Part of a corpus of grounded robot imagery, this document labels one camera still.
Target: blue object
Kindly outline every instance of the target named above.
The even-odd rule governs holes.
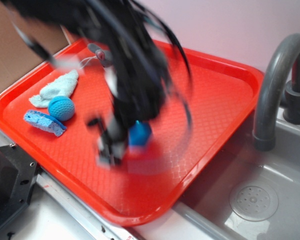
[[[48,112],[59,121],[67,121],[75,114],[75,104],[69,97],[56,96],[50,101]]]
[[[151,134],[149,123],[136,121],[135,125],[129,128],[129,145],[143,147],[147,144]]]
[[[49,116],[43,112],[29,110],[23,119],[32,126],[43,131],[54,133],[57,137],[61,136],[67,129],[61,122],[53,116]]]

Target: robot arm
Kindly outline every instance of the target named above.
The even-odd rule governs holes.
[[[103,55],[104,51],[98,56],[97,51],[100,49],[95,50],[101,62],[111,64],[114,68],[117,87],[117,94],[113,96],[113,119],[107,128],[100,128],[101,157],[120,161],[126,148],[126,144],[122,143],[126,142],[128,129],[136,121],[149,121],[157,117],[165,102],[166,90],[169,91],[173,86],[167,60],[151,39],[145,23],[166,34],[172,46],[177,48],[183,57],[191,79],[188,60],[176,36],[154,13],[135,0],[1,0],[1,2],[8,8],[16,9],[26,19],[62,25],[73,34],[109,47],[110,62],[103,59],[106,57]],[[25,43],[43,60],[56,67],[62,65],[33,37],[25,35],[17,27],[16,30]],[[187,104],[184,105],[187,116],[190,116]],[[114,147],[117,145],[120,145],[123,151]]]

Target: tray rim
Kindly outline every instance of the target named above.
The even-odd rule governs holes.
[[[160,48],[167,48],[169,46],[168,43],[164,43],[160,41],[155,41],[155,42]],[[72,45],[69,45],[64,50],[62,50],[57,55],[57,58],[65,54],[77,53],[85,47],[86,46],[84,40],[79,39],[76,42],[74,42]],[[73,176],[71,176],[70,174],[66,175],[64,173],[61,173],[59,170],[57,170],[54,167],[53,163],[48,164],[46,162],[46,166],[44,166],[44,169],[48,173],[50,173],[52,176],[57,178],[58,181],[60,181],[63,185],[65,185],[66,188],[68,188],[71,192],[77,195],[88,206],[92,207],[100,215],[102,215],[103,217],[105,217],[106,219],[108,219],[109,221],[115,224],[125,226],[125,227],[145,224],[158,218],[159,216],[164,214],[168,209],[170,209],[173,206],[173,204],[178,200],[178,198],[181,196],[181,194],[186,190],[186,187],[188,187],[194,181],[195,179],[194,176],[197,176],[200,172],[204,170],[208,162],[214,157],[215,154],[217,154],[218,150],[237,130],[237,128],[241,125],[241,123],[249,116],[249,114],[254,110],[257,104],[258,95],[259,95],[259,91],[263,79],[263,73],[261,71],[257,70],[254,67],[242,63],[238,63],[221,57],[198,52],[188,48],[184,48],[184,51],[187,54],[188,60],[191,64],[193,64],[192,63],[193,61],[203,61],[203,63],[211,64],[211,67],[217,64],[219,68],[213,67],[213,69],[210,69],[209,66],[205,68],[247,82],[253,91],[253,96],[249,104],[245,107],[245,109],[243,109],[235,117],[235,119],[231,122],[231,124],[228,125],[226,130],[211,145],[211,147],[207,150],[207,152],[205,152],[203,157],[201,157],[197,161],[197,163],[192,167],[192,169],[188,172],[188,174],[185,175],[182,181],[179,184],[177,184],[175,188],[170,192],[170,194],[167,197],[169,201],[165,201],[164,204],[162,204],[157,211],[146,216],[145,215],[143,216],[122,215],[98,195],[95,194],[94,196],[92,196],[92,194],[90,193],[91,190],[87,188],[85,185],[80,184],[80,182],[77,181]],[[38,75],[45,77],[47,74],[51,73],[52,71],[54,71],[54,69],[48,63],[43,63],[42,65],[34,69],[32,72],[22,77],[16,84],[9,87],[5,92],[3,92],[0,95],[0,129],[9,138],[11,138],[18,145],[20,145],[25,151],[27,151],[27,153],[29,153],[33,158],[38,158],[38,155],[44,156],[44,152],[40,151],[38,147],[32,148],[32,146],[29,145],[28,142],[24,139],[21,132],[18,132],[14,127],[7,124],[7,122],[4,121],[2,116],[5,107],[16,97],[18,97],[18,94],[16,93],[18,92],[19,88],[23,87],[24,85],[26,85],[28,88],[33,86],[33,84],[35,84],[40,80]]]

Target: cardboard box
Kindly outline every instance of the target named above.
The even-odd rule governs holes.
[[[22,29],[27,28],[27,32],[50,53],[56,53],[69,44],[60,26],[47,26],[39,22],[31,24],[17,17],[18,26],[19,22],[22,22]],[[19,37],[8,11],[0,3],[0,93],[40,63],[42,59]]]

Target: black metal frame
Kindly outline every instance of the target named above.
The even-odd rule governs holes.
[[[38,169],[21,147],[0,146],[0,229],[30,204]]]

